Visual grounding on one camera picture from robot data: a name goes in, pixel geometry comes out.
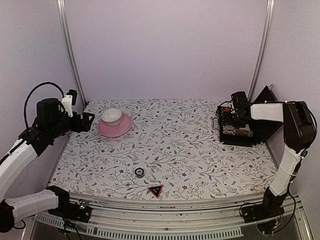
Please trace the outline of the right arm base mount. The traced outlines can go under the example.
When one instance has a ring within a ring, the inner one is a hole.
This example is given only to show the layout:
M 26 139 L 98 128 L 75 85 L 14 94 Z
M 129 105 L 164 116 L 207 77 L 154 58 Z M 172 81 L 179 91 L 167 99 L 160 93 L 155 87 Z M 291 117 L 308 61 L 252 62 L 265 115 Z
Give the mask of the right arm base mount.
M 245 223 L 261 221 L 269 218 L 279 217 L 284 214 L 283 202 L 287 193 L 275 196 L 269 189 L 263 195 L 262 203 L 253 204 L 246 202 L 239 209 L 240 216 Z

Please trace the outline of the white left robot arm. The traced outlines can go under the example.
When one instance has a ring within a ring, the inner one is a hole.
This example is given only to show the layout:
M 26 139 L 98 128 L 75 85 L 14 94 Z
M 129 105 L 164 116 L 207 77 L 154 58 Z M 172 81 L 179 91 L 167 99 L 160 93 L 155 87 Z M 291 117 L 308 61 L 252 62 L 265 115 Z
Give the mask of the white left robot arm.
M 7 233 L 23 219 L 43 211 L 54 211 L 61 217 L 70 217 L 74 205 L 70 194 L 57 186 L 18 198 L 6 198 L 12 183 L 20 173 L 55 139 L 69 132 L 81 133 L 91 129 L 95 115 L 72 110 L 73 97 L 66 95 L 62 100 L 47 98 L 36 105 L 36 118 L 31 127 L 24 130 L 12 148 L 0 161 L 0 231 Z

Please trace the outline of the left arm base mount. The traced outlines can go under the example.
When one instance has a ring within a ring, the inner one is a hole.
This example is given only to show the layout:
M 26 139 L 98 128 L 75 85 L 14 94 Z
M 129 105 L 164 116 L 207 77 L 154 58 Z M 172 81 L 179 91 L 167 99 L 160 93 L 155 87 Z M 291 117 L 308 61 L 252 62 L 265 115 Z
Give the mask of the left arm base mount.
M 80 199 L 72 203 L 68 191 L 57 186 L 48 186 L 46 189 L 52 191 L 58 197 L 58 207 L 48 210 L 49 214 L 77 222 L 89 222 L 92 208 L 88 206 L 88 201 Z

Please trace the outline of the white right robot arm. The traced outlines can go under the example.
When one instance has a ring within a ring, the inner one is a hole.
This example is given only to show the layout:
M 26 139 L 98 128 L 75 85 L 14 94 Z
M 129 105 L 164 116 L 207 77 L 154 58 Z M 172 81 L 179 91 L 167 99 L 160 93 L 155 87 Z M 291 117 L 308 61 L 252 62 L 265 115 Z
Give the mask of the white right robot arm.
M 282 212 L 282 204 L 290 192 L 302 159 L 316 138 L 318 127 L 313 113 L 304 101 L 253 103 L 232 100 L 232 108 L 226 115 L 233 127 L 245 127 L 249 121 L 271 121 L 283 124 L 284 151 L 277 173 L 265 190 L 261 204 L 242 213 L 253 218 L 275 217 Z

